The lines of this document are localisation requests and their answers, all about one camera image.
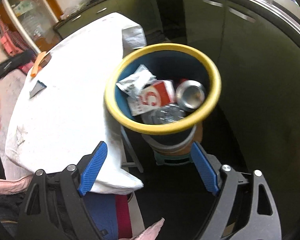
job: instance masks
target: red and white box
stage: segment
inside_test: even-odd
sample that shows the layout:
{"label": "red and white box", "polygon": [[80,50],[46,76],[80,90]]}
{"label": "red and white box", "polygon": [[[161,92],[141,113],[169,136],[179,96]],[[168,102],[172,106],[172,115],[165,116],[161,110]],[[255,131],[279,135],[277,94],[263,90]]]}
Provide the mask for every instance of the red and white box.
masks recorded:
{"label": "red and white box", "polygon": [[175,102],[175,91],[172,81],[159,80],[141,90],[137,99],[128,97],[132,116],[143,114]]}

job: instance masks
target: yellow ring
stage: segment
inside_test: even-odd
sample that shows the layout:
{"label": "yellow ring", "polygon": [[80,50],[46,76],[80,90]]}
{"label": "yellow ring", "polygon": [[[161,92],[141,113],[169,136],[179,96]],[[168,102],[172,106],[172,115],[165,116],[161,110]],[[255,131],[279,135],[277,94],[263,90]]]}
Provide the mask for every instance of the yellow ring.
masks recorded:
{"label": "yellow ring", "polygon": [[[205,99],[204,103],[192,114],[187,116],[186,118],[169,124],[160,124],[160,125],[150,125],[135,122],[128,117],[126,117],[121,110],[119,109],[117,102],[115,100],[114,90],[116,86],[116,82],[121,74],[121,72],[134,60],[137,58],[160,50],[174,50],[187,53],[197,60],[199,60],[204,67],[206,68],[209,80],[210,80],[210,93]],[[205,119],[215,108],[221,93],[221,78],[219,71],[213,61],[206,56],[201,51],[194,49],[192,47],[175,44],[175,43],[160,43],[154,44],[142,49],[138,49],[135,52],[132,52],[128,56],[126,56],[121,63],[117,66],[117,68],[112,73],[111,77],[107,81],[106,90],[105,90],[105,101],[107,108],[111,115],[124,127],[129,128],[130,130],[144,133],[144,134],[152,134],[152,135],[163,135],[163,134],[171,134],[186,130],[192,126],[194,126],[199,121]]]}

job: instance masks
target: black floor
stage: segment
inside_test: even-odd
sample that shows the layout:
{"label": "black floor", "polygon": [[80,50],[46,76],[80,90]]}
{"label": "black floor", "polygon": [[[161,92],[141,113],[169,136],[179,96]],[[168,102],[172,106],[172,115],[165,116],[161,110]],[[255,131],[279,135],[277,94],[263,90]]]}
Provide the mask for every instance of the black floor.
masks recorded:
{"label": "black floor", "polygon": [[[194,164],[157,166],[151,148],[141,135],[130,130],[127,134],[145,170],[140,173],[137,168],[129,169],[144,183],[144,188],[135,194],[145,227],[163,217],[165,222],[158,240],[193,239],[214,201],[213,195],[205,190]],[[239,146],[219,107],[203,121],[202,146],[221,163],[229,164],[237,171],[246,171]]]}

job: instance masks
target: countertop edge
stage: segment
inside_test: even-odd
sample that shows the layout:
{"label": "countertop edge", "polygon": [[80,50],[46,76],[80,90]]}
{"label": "countertop edge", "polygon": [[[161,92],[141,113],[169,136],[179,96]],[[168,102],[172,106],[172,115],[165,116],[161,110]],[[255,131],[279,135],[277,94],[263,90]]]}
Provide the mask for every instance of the countertop edge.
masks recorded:
{"label": "countertop edge", "polygon": [[56,23],[54,26],[53,26],[53,29],[54,30],[57,30],[58,28],[60,28],[62,25],[64,25],[65,23],[67,23],[69,20],[73,19],[74,17],[80,15],[82,12],[84,12],[85,10],[99,4],[99,3],[102,3],[106,0],[98,0],[98,1],[95,1],[93,3],[90,3],[89,5],[86,5],[84,8],[80,9],[79,11],[77,11],[76,13],[72,14],[71,16],[69,16],[67,19],[65,20],[62,20],[62,21],[59,21],[58,23]]}

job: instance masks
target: plastic stool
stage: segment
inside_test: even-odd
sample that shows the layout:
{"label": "plastic stool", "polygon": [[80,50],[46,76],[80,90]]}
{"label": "plastic stool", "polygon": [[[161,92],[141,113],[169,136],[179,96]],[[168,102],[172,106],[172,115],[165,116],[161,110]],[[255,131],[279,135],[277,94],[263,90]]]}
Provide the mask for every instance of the plastic stool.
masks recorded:
{"label": "plastic stool", "polygon": [[168,165],[168,166],[180,166],[187,163],[193,163],[190,153],[179,156],[167,156],[162,155],[156,151],[154,152],[154,158],[158,166]]}

